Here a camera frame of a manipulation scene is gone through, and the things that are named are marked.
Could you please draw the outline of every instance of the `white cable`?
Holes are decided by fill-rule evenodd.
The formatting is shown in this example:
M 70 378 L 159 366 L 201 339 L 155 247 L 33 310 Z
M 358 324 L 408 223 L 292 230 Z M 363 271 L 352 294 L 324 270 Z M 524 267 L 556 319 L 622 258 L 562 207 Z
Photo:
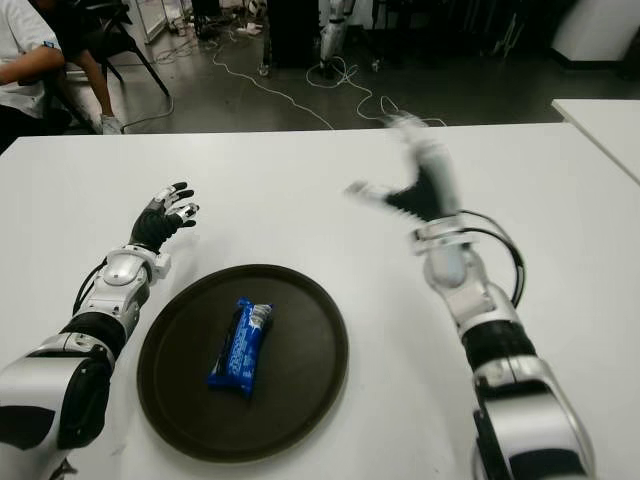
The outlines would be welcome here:
M 330 130 L 335 130 L 333 128 L 333 126 L 331 126 L 331 124 L 329 122 L 327 122 L 324 118 L 322 118 L 320 115 L 318 115 L 316 112 L 314 112 L 313 110 L 311 110 L 310 108 L 304 107 L 302 105 L 299 105 L 294 99 L 293 97 L 290 97 L 289 95 L 279 92 L 277 90 L 271 90 L 270 88 L 267 88 L 263 85 L 260 85 L 258 82 L 256 82 L 256 80 L 250 76 L 250 75 L 245 75 L 244 73 L 237 73 L 237 72 L 233 72 L 231 71 L 231 69 L 229 68 L 229 66 L 224 63 L 224 62 L 219 62 L 217 60 L 218 55 L 220 54 L 220 52 L 222 51 L 222 48 L 220 48 L 216 54 L 213 56 L 213 64 L 218 66 L 218 67 L 224 67 L 224 69 L 227 71 L 227 73 L 229 75 L 233 75 L 234 77 L 240 77 L 240 78 L 244 78 L 246 80 L 249 80 L 251 83 L 253 83 L 257 88 L 259 88 L 260 90 L 264 90 L 265 92 L 271 93 L 273 95 L 279 95 L 283 98 L 286 98 L 287 100 L 289 100 L 289 102 L 291 102 L 291 104 L 294 107 L 299 108 L 300 110 L 304 110 L 305 112 L 310 113 L 311 115 L 313 115 L 314 117 L 316 117 L 318 120 L 320 120 L 322 123 L 324 123 Z
M 358 90 L 365 92 L 367 95 L 362 100 L 360 100 L 360 103 L 358 103 L 358 105 L 356 106 L 356 113 L 358 114 L 358 116 L 361 118 L 364 118 L 365 120 L 377 120 L 377 121 L 386 123 L 387 119 L 385 119 L 385 117 L 370 117 L 360 111 L 360 108 L 362 107 L 362 105 L 367 100 L 373 97 L 373 91 L 366 87 L 363 87 L 362 85 L 358 85 L 351 79 L 356 73 L 358 73 L 358 69 L 359 69 L 358 65 L 354 64 L 354 65 L 351 65 L 350 67 L 347 67 L 347 62 L 344 60 L 344 58 L 339 56 L 334 56 L 333 58 L 335 58 L 336 60 L 339 60 L 340 63 L 342 63 L 342 71 L 336 68 L 335 65 L 333 66 L 333 69 L 340 74 L 340 78 L 335 83 L 332 83 L 329 85 L 323 85 L 320 83 L 315 83 L 311 80 L 311 78 L 309 78 L 309 75 L 311 74 L 311 72 L 317 69 L 320 66 L 320 64 L 314 65 L 309 70 L 307 70 L 307 73 L 305 75 L 307 83 L 312 87 L 325 88 L 325 89 L 338 88 L 340 85 L 346 83 L 348 85 L 351 85 L 354 88 L 357 88 Z M 387 109 L 384 107 L 385 101 L 391 104 L 391 106 L 394 108 L 392 112 L 387 111 Z M 388 97 L 387 95 L 382 95 L 380 97 L 380 110 L 382 111 L 382 114 L 385 116 L 389 116 L 397 113 L 406 113 L 403 110 L 400 110 L 398 106 L 395 104 L 395 102 L 391 100 L 391 98 Z M 447 124 L 444 123 L 444 121 L 440 118 L 421 118 L 420 120 L 439 122 L 445 127 L 447 126 Z
M 173 111 L 175 110 L 175 105 L 173 102 L 173 97 L 171 95 L 169 95 L 169 102 L 170 102 L 170 106 L 169 106 L 169 110 L 167 110 L 165 113 L 160 113 L 158 115 L 154 115 L 152 117 L 145 117 L 145 118 L 141 118 L 140 120 L 136 120 L 135 122 L 131 122 L 131 123 L 127 123 L 126 125 L 123 125 L 122 128 L 120 129 L 120 131 L 122 133 L 124 133 L 124 129 L 128 128 L 128 127 L 132 127 L 134 125 L 138 125 L 139 123 L 142 122 L 148 122 L 150 120 L 157 120 L 159 118 L 165 118 L 168 117 L 169 115 L 171 115 L 173 113 Z

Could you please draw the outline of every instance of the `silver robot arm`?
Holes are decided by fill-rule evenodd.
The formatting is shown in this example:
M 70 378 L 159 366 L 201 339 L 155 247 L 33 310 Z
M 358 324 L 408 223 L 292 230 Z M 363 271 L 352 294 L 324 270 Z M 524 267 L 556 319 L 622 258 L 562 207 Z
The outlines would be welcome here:
M 186 187 L 177 183 L 159 192 L 138 217 L 129 243 L 92 272 L 93 286 L 82 296 L 87 278 L 67 326 L 0 372 L 2 480 L 74 473 L 67 455 L 102 431 L 116 360 L 149 286 L 170 268 L 160 247 L 179 228 L 195 225 L 197 205 L 173 205 L 193 196 Z
M 324 69 L 331 58 L 342 50 L 347 35 L 347 25 L 356 0 L 330 0 L 329 21 L 322 29 L 320 68 Z
M 391 126 L 409 143 L 416 183 L 400 192 L 355 183 L 348 191 L 425 222 L 414 232 L 414 246 L 426 255 L 424 276 L 445 301 L 473 370 L 474 478 L 592 478 L 585 428 L 472 247 L 448 150 L 414 117 L 395 117 Z

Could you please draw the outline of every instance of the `wire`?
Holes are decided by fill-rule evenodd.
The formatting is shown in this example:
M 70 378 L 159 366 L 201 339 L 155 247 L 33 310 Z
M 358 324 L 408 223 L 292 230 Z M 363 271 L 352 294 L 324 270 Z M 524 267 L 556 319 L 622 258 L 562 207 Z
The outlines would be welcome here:
M 363 87 L 362 85 L 357 84 L 356 82 L 354 82 L 352 80 L 352 78 L 354 77 L 354 75 L 356 73 L 358 73 L 359 70 L 359 66 L 357 64 L 351 65 L 350 67 L 347 67 L 347 62 L 344 60 L 344 58 L 339 57 L 339 56 L 334 56 L 334 59 L 338 60 L 341 64 L 342 64 L 342 70 L 340 70 L 339 68 L 337 68 L 335 65 L 332 65 L 333 69 L 338 72 L 340 74 L 340 78 L 332 84 L 329 85 L 323 85 L 320 83 L 315 83 L 311 80 L 310 78 L 310 74 L 311 72 L 313 72 L 314 70 L 316 70 L 318 67 L 321 66 L 321 64 L 317 64 L 314 65 L 313 67 L 309 68 L 307 70 L 307 73 L 305 74 L 305 78 L 307 80 L 307 83 L 309 85 L 311 85 L 312 87 L 316 87 L 316 88 L 324 88 L 324 89 L 334 89 L 334 88 L 338 88 L 340 85 L 342 84 L 348 84 L 358 90 L 361 90 L 362 92 L 366 93 L 366 96 L 360 100 L 360 102 L 358 103 L 358 105 L 356 106 L 356 113 L 358 114 L 358 116 L 360 118 L 363 118 L 365 120 L 377 120 L 379 122 L 382 123 L 386 123 L 386 119 L 382 116 L 379 117 L 370 117 L 368 115 L 365 115 L 364 113 L 362 113 L 360 111 L 360 109 L 362 108 L 362 105 L 364 105 L 367 100 L 369 100 L 370 98 L 373 97 L 373 91 L 369 88 Z M 387 111 L 387 109 L 384 106 L 384 102 L 389 103 L 392 107 L 393 107 L 393 112 L 389 112 Z M 380 111 L 382 112 L 383 115 L 385 116 L 389 116 L 389 115 L 393 115 L 396 113 L 407 113 L 404 110 L 400 110 L 398 108 L 398 106 L 395 104 L 395 102 L 393 100 L 391 100 L 391 98 L 387 95 L 382 95 L 380 97 Z M 444 121 L 440 118 L 421 118 L 421 121 L 434 121 L 434 122 L 439 122 L 440 124 L 444 125 L 445 127 L 447 126 L 446 123 L 444 123 Z
M 141 119 L 136 120 L 134 122 L 127 123 L 127 124 L 122 126 L 121 132 L 124 133 L 124 129 L 125 128 L 133 127 L 134 125 L 138 125 L 138 124 L 143 123 L 143 122 L 148 122 L 150 120 L 157 120 L 159 118 L 168 117 L 171 114 L 173 114 L 174 111 L 175 111 L 175 102 L 173 100 L 173 97 L 171 95 L 169 95 L 169 110 L 167 110 L 164 113 L 159 113 L 158 115 L 153 115 L 151 117 L 141 118 Z
M 490 216 L 484 215 L 482 213 L 475 212 L 473 210 L 460 210 L 460 213 L 464 213 L 465 215 L 472 215 L 474 217 L 479 217 L 479 218 L 482 218 L 482 219 L 486 220 L 491 225 L 493 225 L 496 230 L 498 230 L 500 235 L 502 235 L 504 238 L 509 240 L 509 242 L 514 243 L 513 240 L 511 239 L 511 236 L 500 226 L 500 224 L 498 222 L 496 222 Z
M 277 90 L 272 90 L 272 89 L 267 88 L 267 87 L 265 87 L 265 86 L 263 86 L 263 85 L 260 85 L 260 84 L 259 84 L 258 82 L 256 82 L 256 80 L 255 80 L 252 76 L 250 76 L 250 75 L 245 75 L 244 73 L 237 73 L 237 72 L 233 72 L 233 71 L 229 68 L 229 66 L 228 66 L 226 63 L 224 63 L 224 62 L 220 62 L 220 61 L 218 61 L 218 60 L 217 60 L 217 57 L 218 57 L 218 55 L 220 55 L 220 52 L 222 52 L 222 49 L 223 49 L 223 47 L 220 47 L 220 48 L 218 49 L 218 51 L 216 52 L 216 54 L 213 56 L 213 64 L 214 64 L 214 65 L 216 65 L 216 66 L 218 66 L 218 67 L 224 67 L 224 69 L 227 71 L 227 73 L 228 73 L 229 75 L 232 75 L 232 76 L 234 76 L 234 77 L 240 77 L 240 78 L 244 78 L 244 79 L 246 79 L 246 80 L 249 80 L 251 83 L 253 83 L 253 84 L 254 84 L 257 88 L 259 88 L 260 90 L 264 90 L 265 92 L 271 93 L 271 94 L 273 94 L 273 95 L 279 95 L 279 96 L 281 96 L 281 97 L 283 97 L 283 98 L 286 98 L 287 100 L 289 100 L 289 102 L 291 102 L 291 104 L 292 104 L 294 107 L 297 107 L 297 108 L 299 108 L 300 110 L 304 110 L 305 112 L 310 113 L 311 115 L 313 115 L 314 117 L 316 117 L 318 120 L 320 120 L 322 123 L 324 123 L 324 124 L 325 124 L 329 129 L 330 129 L 330 130 L 335 130 L 335 129 L 333 128 L 333 126 L 332 126 L 329 122 L 327 122 L 324 118 L 322 118 L 320 115 L 318 115 L 316 112 L 314 112 L 314 111 L 313 111 L 313 110 L 311 110 L 310 108 L 307 108 L 307 107 L 305 107 L 305 106 L 302 106 L 302 105 L 298 104 L 298 103 L 293 99 L 293 97 L 291 97 L 291 96 L 289 96 L 289 95 L 287 95 L 287 94 L 285 94 L 285 93 L 279 92 L 279 91 L 277 91 Z
M 78 290 L 78 293 L 76 295 L 76 300 L 75 300 L 75 302 L 73 302 L 73 314 L 74 315 L 80 309 L 80 306 L 82 306 L 82 302 L 84 302 L 84 299 L 87 298 L 87 295 L 89 294 L 89 292 L 93 288 L 94 281 L 92 279 L 95 277 L 96 273 L 98 273 L 98 271 L 102 267 L 104 267 L 106 264 L 107 264 L 107 258 L 105 257 L 104 260 L 102 260 L 102 262 L 100 262 L 100 264 L 97 265 L 93 270 L 91 270 L 89 272 L 89 274 L 85 277 L 85 279 L 82 282 L 82 285 L 80 286 L 80 289 Z M 92 280 L 91 285 L 85 291 L 85 288 L 86 288 L 87 284 L 89 283 L 89 280 Z
M 169 65 L 174 63 L 178 57 L 188 57 L 193 54 L 193 49 L 198 45 L 198 40 L 190 38 L 186 42 L 178 45 L 175 48 L 169 48 L 162 50 L 154 58 L 154 62 L 158 65 Z
M 477 233 L 482 233 L 483 235 L 489 235 L 490 237 L 500 240 L 500 242 L 502 242 L 502 244 L 505 247 L 507 247 L 507 249 L 509 250 L 509 253 L 511 254 L 511 258 L 513 259 L 513 264 L 516 269 L 516 284 L 513 287 L 513 294 L 511 295 L 511 303 L 513 304 L 514 308 L 517 308 L 518 305 L 520 304 L 522 293 L 524 292 L 526 271 L 524 267 L 524 261 L 522 260 L 522 255 L 520 255 L 520 252 L 518 251 L 516 246 L 513 243 L 511 243 L 509 240 L 504 238 L 503 236 L 498 235 L 497 233 L 492 232 L 490 230 L 485 230 L 484 228 L 469 227 L 469 228 L 463 228 L 461 231 L 477 232 Z
M 184 16 L 174 18 L 169 22 L 169 31 L 171 33 L 177 33 L 179 37 L 187 36 L 187 23 Z

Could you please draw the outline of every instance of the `dark brown tray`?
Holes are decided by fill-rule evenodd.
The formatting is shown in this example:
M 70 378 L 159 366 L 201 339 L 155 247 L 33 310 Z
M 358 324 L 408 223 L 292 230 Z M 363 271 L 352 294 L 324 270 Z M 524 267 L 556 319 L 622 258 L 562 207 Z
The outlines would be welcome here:
M 236 301 L 273 303 L 253 395 L 206 384 Z M 138 363 L 138 393 L 156 432 L 187 455 L 257 460 L 297 443 L 335 401 L 347 369 L 342 316 L 322 287 L 273 265 L 245 265 L 189 286 L 160 313 Z

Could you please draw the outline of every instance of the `white table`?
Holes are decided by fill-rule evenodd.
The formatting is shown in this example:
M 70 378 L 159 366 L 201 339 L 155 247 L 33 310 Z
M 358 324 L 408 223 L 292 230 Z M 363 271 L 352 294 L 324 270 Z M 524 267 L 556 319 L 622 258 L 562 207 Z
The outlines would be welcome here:
M 592 435 L 599 473 L 634 477 L 640 191 L 568 124 L 437 133 L 455 158 L 464 206 L 499 219 L 524 253 L 519 311 Z M 403 186 L 410 177 L 402 146 L 380 130 L 20 140 L 0 158 L 0 364 L 58 332 L 84 275 L 126 241 L 150 196 L 186 179 L 202 206 L 199 224 L 166 245 L 174 267 L 119 360 L 103 435 L 71 455 L 75 478 L 469 478 L 470 370 L 410 253 L 415 224 L 342 193 L 355 179 Z M 479 249 L 510 289 L 505 252 L 491 241 Z M 350 337 L 346 388 L 294 449 L 249 465 L 199 462 L 148 424 L 138 352 L 187 285 L 255 262 L 297 269 L 333 296 Z
M 640 184 L 640 100 L 554 100 L 552 105 Z

